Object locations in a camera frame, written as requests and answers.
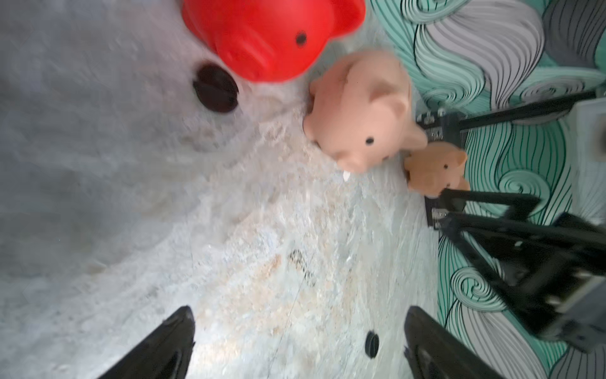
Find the pink piggy bank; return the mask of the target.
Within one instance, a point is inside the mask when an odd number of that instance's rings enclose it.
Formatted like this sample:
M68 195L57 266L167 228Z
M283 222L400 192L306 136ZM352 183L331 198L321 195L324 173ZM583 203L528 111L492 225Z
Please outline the pink piggy bank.
M310 84L309 94L304 133L344 171L364 173L428 144L414 118L410 76L389 51L344 56Z
M445 189L470 190L463 177L467 153L448 142L437 141L403 161L408 189L425 197L437 198Z

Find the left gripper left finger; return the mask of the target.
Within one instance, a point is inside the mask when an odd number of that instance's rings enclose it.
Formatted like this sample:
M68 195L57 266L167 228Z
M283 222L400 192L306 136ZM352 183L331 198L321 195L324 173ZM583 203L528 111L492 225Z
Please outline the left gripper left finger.
M178 308L99 379L184 379L193 353L195 320Z

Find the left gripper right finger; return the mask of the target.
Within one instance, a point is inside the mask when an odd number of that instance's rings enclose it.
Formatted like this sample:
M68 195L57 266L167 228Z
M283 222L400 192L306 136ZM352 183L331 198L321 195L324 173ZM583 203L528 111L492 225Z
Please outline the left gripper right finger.
M409 309L404 331L405 357L416 379L502 378L418 306Z

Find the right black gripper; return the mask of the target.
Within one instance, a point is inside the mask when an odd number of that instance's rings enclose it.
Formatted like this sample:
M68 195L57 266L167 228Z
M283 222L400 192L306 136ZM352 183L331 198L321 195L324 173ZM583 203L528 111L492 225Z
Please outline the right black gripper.
M506 303L529 303L521 320L543 340L581 352L605 344L605 229L570 213L551 224L526 221L541 199L530 194L444 189L440 204L506 205L501 218L450 213L443 234Z

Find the red piggy bank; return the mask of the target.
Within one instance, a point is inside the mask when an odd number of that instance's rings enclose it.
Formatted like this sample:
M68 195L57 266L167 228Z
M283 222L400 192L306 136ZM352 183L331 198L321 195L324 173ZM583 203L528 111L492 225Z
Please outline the red piggy bank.
M186 27L239 77L283 82L309 69L333 39L364 22L360 0L189 0Z

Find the black piggy bank plug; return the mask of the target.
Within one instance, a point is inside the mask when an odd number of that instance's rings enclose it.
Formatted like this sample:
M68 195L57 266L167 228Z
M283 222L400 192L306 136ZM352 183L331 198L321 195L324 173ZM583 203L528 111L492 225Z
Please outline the black piggy bank plug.
M196 71L193 90L208 110L230 113L238 107L238 86L233 77L215 63L204 63Z

